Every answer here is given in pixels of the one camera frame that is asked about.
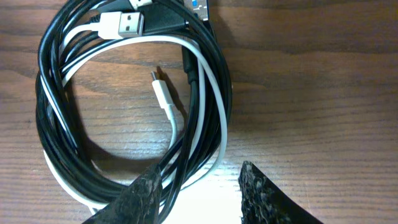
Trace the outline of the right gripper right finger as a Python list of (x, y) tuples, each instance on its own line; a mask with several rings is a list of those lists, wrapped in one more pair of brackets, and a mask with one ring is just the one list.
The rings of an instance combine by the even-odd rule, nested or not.
[(243, 162), (238, 183), (243, 224), (322, 224), (250, 161)]

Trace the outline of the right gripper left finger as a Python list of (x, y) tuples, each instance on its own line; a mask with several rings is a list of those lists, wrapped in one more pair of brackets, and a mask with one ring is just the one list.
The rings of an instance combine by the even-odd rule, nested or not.
[(148, 167), (104, 209), (83, 224), (155, 224), (159, 222), (162, 178), (157, 164)]

